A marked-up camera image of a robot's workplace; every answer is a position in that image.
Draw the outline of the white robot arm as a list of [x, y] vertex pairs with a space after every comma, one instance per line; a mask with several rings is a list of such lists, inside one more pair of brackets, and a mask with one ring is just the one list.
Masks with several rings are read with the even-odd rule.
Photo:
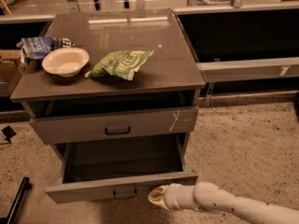
[[166, 210], [227, 212], [249, 224], [299, 224], [298, 210], [237, 196], [210, 182], [161, 185], [148, 199]]

